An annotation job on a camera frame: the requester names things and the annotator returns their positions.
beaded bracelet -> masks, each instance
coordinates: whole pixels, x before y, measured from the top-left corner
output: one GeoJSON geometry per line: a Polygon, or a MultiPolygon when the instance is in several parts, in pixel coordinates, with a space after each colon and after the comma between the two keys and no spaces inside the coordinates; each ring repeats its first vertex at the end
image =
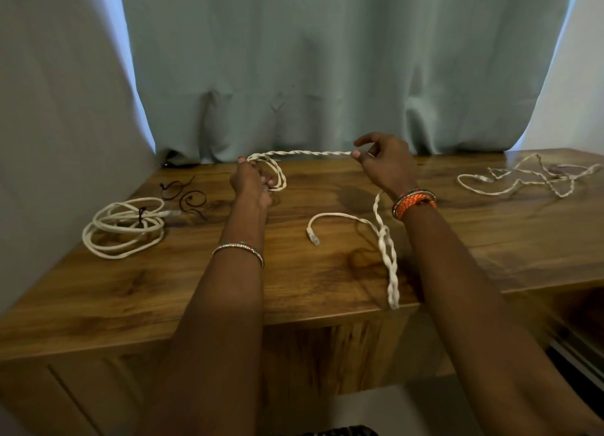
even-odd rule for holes
{"type": "Polygon", "coordinates": [[[216,247],[214,249],[214,251],[212,252],[212,256],[214,256],[214,254],[216,252],[223,250],[225,248],[240,248],[240,249],[246,250],[246,251],[254,254],[256,256],[256,258],[258,258],[260,260],[262,269],[264,269],[264,258],[262,257],[262,254],[258,250],[247,245],[245,242],[234,242],[234,243],[218,245],[218,247],[216,247]]]}
{"type": "Polygon", "coordinates": [[[427,189],[413,189],[400,196],[394,205],[392,205],[392,216],[397,220],[402,220],[403,214],[409,207],[422,202],[436,207],[436,196],[432,191],[428,191],[427,189]]]}

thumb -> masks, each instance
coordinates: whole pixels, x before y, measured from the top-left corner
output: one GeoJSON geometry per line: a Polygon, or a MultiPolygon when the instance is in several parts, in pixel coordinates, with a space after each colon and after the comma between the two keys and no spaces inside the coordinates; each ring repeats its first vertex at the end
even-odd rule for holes
{"type": "Polygon", "coordinates": [[[367,161],[373,159],[373,155],[367,153],[366,151],[354,150],[350,155],[353,159],[361,163],[362,166],[364,166],[367,161]]]}

wooden tabletop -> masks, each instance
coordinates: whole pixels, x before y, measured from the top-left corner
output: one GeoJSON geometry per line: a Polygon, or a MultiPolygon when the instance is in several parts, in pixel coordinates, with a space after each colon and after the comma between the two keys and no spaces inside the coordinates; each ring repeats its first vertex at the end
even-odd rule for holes
{"type": "MultiPolygon", "coordinates": [[[[604,157],[575,150],[543,150],[546,164],[591,165],[604,157]]],[[[526,153],[418,157],[419,185],[434,191],[439,209],[502,290],[604,279],[604,171],[578,182],[558,199],[544,187],[525,187],[506,197],[479,196],[456,182],[461,173],[487,174],[511,166],[526,153]]],[[[388,311],[387,270],[370,228],[329,217],[306,236],[320,212],[346,212],[374,221],[379,189],[348,158],[280,163],[288,187],[273,193],[266,227],[265,324],[304,324],[388,311]]],[[[195,213],[166,218],[157,246],[123,260],[103,260],[76,246],[21,300],[0,317],[0,361],[167,339],[216,246],[229,215],[232,164],[162,169],[132,197],[159,197],[159,183],[195,179],[188,187],[206,193],[204,221],[195,213]]],[[[529,167],[537,169],[536,164],[529,167]]],[[[511,180],[481,189],[500,191],[511,180]]],[[[177,210],[177,200],[167,203],[177,210]]],[[[404,227],[389,213],[399,256],[400,302],[417,305],[407,284],[417,280],[404,227]]]]}

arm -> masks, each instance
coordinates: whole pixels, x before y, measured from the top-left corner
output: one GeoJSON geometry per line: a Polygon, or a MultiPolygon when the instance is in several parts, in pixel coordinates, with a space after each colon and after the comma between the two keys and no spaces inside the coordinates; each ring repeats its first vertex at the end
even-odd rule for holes
{"type": "MultiPolygon", "coordinates": [[[[369,178],[393,200],[417,187],[407,144],[372,133],[354,151],[369,178]]],[[[483,428],[496,435],[583,435],[600,419],[574,393],[468,249],[428,204],[403,216],[426,304],[483,428]]]]}
{"type": "MultiPolygon", "coordinates": [[[[252,164],[239,159],[221,243],[263,249],[271,198],[252,164]]],[[[258,258],[228,248],[210,260],[178,325],[137,435],[253,435],[262,337],[258,258]]]]}

left hand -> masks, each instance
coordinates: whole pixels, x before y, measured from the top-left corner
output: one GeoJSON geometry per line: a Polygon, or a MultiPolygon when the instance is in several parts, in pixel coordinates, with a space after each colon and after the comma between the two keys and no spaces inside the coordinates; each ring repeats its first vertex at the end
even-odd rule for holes
{"type": "Polygon", "coordinates": [[[239,157],[237,162],[237,170],[231,175],[231,186],[235,195],[250,196],[257,199],[261,207],[270,207],[272,199],[268,188],[275,185],[275,180],[271,175],[263,173],[255,161],[247,162],[245,157],[239,157]]]}

